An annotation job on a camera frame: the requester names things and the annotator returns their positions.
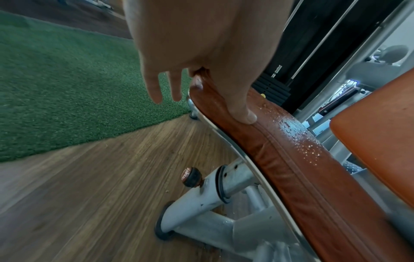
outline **brown leather bench pad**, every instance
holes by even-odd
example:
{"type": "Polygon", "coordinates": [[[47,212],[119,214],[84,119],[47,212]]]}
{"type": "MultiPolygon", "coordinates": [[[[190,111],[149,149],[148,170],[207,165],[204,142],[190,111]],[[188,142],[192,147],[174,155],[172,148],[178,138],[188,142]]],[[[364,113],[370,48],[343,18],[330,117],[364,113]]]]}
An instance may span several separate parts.
{"type": "Polygon", "coordinates": [[[330,126],[349,151],[414,208],[414,69],[342,111],[330,126]]]}
{"type": "Polygon", "coordinates": [[[248,106],[258,120],[236,122],[203,70],[190,97],[261,170],[322,261],[414,261],[382,210],[289,113],[251,89],[248,106]]]}

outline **adjustment knob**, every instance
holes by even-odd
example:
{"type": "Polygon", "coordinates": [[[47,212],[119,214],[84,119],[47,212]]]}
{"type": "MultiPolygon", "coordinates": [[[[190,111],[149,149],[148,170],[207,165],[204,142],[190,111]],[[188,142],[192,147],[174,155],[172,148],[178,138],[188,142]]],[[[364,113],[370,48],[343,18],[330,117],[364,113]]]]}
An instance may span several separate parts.
{"type": "Polygon", "coordinates": [[[186,168],[181,175],[181,182],[186,187],[203,186],[204,180],[201,172],[195,167],[186,168]]]}

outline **wooden floor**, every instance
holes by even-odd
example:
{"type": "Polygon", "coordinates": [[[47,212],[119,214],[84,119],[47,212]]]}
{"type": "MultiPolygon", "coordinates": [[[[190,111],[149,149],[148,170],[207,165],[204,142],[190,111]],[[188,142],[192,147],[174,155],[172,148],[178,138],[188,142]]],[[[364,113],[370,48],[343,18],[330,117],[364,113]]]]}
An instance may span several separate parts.
{"type": "Polygon", "coordinates": [[[188,115],[114,139],[0,164],[1,262],[219,261],[184,237],[156,239],[162,206],[236,156],[188,115]]]}

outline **gym equipment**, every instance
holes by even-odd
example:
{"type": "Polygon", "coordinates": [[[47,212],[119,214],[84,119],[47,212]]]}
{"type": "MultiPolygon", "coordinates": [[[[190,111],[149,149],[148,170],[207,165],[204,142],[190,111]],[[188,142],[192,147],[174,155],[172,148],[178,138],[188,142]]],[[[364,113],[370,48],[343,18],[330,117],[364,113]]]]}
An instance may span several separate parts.
{"type": "MultiPolygon", "coordinates": [[[[340,142],[411,206],[404,209],[409,213],[414,206],[413,83],[411,70],[334,117],[331,124],[340,142]],[[385,103],[390,96],[394,102],[385,103]],[[373,106],[378,103],[382,115],[373,106]],[[368,139],[358,135],[367,129],[368,139]]],[[[254,262],[414,261],[413,248],[397,230],[409,232],[404,230],[410,228],[407,216],[392,219],[403,212],[380,205],[381,194],[358,183],[369,185],[361,175],[369,171],[355,173],[354,179],[285,110],[251,88],[248,106],[258,120],[253,125],[235,121],[206,70],[193,78],[188,101],[194,114],[239,159],[205,178],[197,169],[184,170],[181,179],[191,189],[164,207],[155,227],[160,239],[178,233],[254,262]],[[233,220],[211,211],[242,190],[254,213],[233,220]],[[388,221],[398,222],[394,228],[388,221]]]]}

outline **green artificial turf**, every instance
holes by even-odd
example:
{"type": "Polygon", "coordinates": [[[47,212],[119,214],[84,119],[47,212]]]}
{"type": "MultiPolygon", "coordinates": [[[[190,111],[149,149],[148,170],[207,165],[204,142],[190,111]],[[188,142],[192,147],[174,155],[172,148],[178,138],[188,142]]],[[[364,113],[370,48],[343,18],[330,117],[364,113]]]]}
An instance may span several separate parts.
{"type": "MultiPolygon", "coordinates": [[[[190,78],[183,73],[183,98],[190,78]]],[[[149,99],[131,40],[0,12],[0,161],[114,137],[187,113],[160,76],[149,99]]]]}

